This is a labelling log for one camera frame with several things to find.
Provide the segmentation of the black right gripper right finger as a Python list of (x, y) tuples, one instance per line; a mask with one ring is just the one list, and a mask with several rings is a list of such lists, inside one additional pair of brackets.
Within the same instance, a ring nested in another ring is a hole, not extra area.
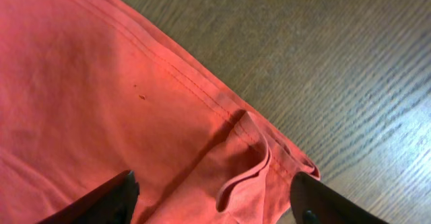
[(290, 202), (297, 224), (387, 224), (305, 172), (295, 174)]

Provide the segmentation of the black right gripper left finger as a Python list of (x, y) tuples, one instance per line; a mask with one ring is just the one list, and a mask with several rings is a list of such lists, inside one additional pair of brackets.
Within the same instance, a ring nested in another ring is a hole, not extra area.
[(130, 224), (138, 196), (134, 172), (126, 170), (39, 223)]

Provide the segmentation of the red t-shirt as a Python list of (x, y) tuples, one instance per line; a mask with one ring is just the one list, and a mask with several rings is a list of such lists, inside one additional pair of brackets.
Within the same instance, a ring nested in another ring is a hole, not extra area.
[(1, 222), (124, 170), (134, 223), (275, 223), (317, 166), (120, 0), (1, 0)]

